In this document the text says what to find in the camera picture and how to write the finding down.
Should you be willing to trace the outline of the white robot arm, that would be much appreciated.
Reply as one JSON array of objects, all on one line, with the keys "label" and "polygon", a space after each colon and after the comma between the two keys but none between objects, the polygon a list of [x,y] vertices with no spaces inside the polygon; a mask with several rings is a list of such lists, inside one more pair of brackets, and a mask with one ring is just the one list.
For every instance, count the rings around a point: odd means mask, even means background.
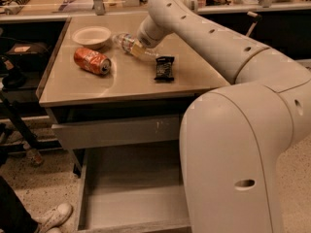
[{"label": "white robot arm", "polygon": [[279,155],[311,133],[311,72],[197,14],[197,0],[148,0],[137,38],[175,33],[228,82],[195,99],[180,128],[192,233],[285,233]]}]

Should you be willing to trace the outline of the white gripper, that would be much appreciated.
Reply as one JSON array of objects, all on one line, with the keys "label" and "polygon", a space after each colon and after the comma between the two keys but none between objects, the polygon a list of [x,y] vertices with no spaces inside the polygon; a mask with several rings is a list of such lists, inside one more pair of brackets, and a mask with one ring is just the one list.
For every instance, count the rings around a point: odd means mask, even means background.
[{"label": "white gripper", "polygon": [[137,39],[140,43],[134,43],[131,54],[135,57],[142,57],[146,53],[146,48],[155,48],[169,32],[157,25],[151,17],[146,17],[137,30]]}]

